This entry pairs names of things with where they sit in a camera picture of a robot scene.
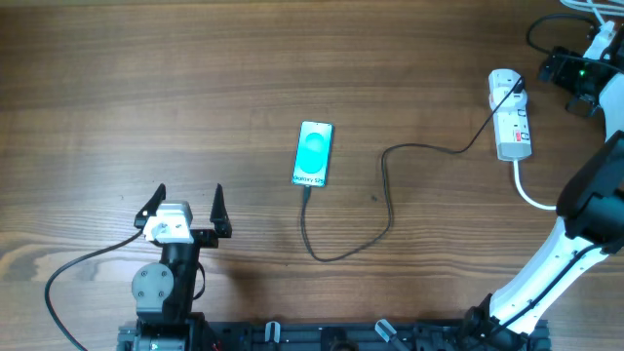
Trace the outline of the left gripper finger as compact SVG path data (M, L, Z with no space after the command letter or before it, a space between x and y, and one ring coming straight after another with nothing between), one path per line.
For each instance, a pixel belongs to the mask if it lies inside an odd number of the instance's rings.
M223 188L220 183L215 189L210 222L214 226L214 232L219 238L230 238L232 236L232 225L225 207Z
M161 203L166 199L166 185L161 183L152 197L145 203L145 205L137 212L134 220L134 227L137 229L143 229L152 216L156 215L156 211Z

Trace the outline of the smartphone with cyan screen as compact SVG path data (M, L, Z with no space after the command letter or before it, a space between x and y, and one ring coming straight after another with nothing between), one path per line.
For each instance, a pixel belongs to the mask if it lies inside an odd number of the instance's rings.
M334 127L330 123L303 121L293 164L292 183L324 187L329 172Z

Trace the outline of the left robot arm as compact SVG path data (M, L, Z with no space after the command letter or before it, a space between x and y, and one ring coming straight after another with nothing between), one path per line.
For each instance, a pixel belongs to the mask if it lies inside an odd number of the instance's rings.
M159 247L160 260L141 267L132 280L136 324L120 329L119 350L219 350L221 343L192 303L203 292L195 290L205 270L200 250L216 249L220 238L232 235L223 188L215 189L208 229L193 229L193 214L186 201L168 201L160 184L135 217L135 227Z

